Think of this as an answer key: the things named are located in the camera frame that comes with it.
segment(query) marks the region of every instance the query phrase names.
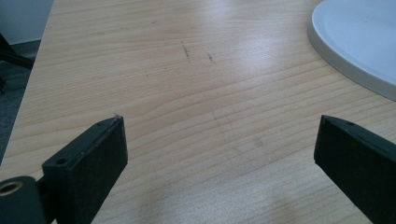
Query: gray carpet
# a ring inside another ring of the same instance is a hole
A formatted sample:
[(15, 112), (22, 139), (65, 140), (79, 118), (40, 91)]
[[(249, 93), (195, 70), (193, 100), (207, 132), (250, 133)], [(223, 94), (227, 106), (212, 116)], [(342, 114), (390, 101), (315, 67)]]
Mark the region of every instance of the gray carpet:
[[(34, 41), (11, 47), (18, 54), (33, 59), (37, 55), (39, 45), (40, 41)], [(6, 152), (30, 72), (29, 69), (0, 62), (0, 78), (6, 82), (5, 92), (0, 95), (0, 164)]]

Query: wooden desk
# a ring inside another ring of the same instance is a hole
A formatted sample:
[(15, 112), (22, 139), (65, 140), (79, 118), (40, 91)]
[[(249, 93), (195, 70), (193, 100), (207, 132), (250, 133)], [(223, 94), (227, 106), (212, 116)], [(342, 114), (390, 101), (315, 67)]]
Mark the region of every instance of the wooden desk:
[(320, 1), (56, 1), (0, 178), (123, 115), (129, 164), (94, 223), (367, 223), (314, 164), (320, 115), (396, 142), (396, 103), (339, 74)]

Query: desk surface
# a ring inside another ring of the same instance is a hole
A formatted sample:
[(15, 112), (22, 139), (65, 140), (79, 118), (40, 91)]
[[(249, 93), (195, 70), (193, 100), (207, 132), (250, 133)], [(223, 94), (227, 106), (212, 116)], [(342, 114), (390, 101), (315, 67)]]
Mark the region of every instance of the desk surface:
[(396, 103), (311, 47), (320, 1), (56, 1), (0, 178), (124, 116), (129, 164), (94, 223), (365, 223), (314, 164), (320, 115), (396, 142)]

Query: white plate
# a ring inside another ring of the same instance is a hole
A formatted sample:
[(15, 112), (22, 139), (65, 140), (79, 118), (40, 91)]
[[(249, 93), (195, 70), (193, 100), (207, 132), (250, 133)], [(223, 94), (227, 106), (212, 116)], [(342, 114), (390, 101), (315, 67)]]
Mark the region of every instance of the white plate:
[(325, 0), (308, 37), (335, 69), (396, 101), (396, 1)]

